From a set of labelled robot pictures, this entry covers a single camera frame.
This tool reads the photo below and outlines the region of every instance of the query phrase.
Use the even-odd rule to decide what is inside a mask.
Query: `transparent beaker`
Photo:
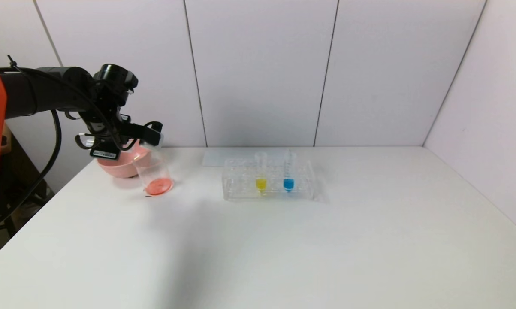
[[[150,151],[137,156],[132,164],[136,167],[147,194],[163,194],[174,185],[174,181],[170,178],[170,172],[168,172],[166,158],[161,151]]]

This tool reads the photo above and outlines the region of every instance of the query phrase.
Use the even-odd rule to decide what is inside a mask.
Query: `label sticker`
[[[99,151],[99,150],[95,150],[92,155],[94,156],[98,156],[98,157],[104,157],[104,158],[109,158],[109,159],[115,159],[117,157],[116,154],[114,153],[111,153],[111,152],[105,152],[105,151]]]

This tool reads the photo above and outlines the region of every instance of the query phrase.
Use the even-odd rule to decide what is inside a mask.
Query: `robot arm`
[[[80,115],[89,131],[84,135],[93,137],[93,142],[82,143],[80,135],[75,142],[90,149],[93,157],[117,160],[138,139],[142,146],[158,146],[162,142],[160,122],[133,124],[120,113],[136,86],[136,76],[114,64],[104,64],[92,77],[79,67],[28,69],[12,61],[11,67],[0,68],[0,140],[5,119],[57,110],[70,119],[75,119],[70,113]]]
[[[77,112],[90,131],[85,135],[94,138],[88,146],[76,136],[77,144],[91,149],[93,157],[111,160],[132,147],[133,143],[124,146],[130,139],[152,146],[161,142],[161,123],[132,124],[129,116],[120,114],[138,79],[118,65],[104,64],[93,77],[79,67],[24,69],[24,73],[5,69],[0,72],[7,94],[5,119],[51,109]]]

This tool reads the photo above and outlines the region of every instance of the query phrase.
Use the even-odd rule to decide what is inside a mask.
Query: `yellow liquid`
[[[267,188],[267,179],[265,178],[256,178],[256,188],[262,192]]]

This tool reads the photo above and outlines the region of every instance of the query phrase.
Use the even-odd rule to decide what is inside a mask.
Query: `test tube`
[[[256,188],[260,193],[263,193],[267,188],[267,178],[266,178],[266,170],[267,170],[267,153],[258,152],[255,155],[256,157]]]
[[[294,177],[296,175],[296,154],[290,150],[285,154],[285,178],[283,187],[287,192],[291,192],[294,188]]]

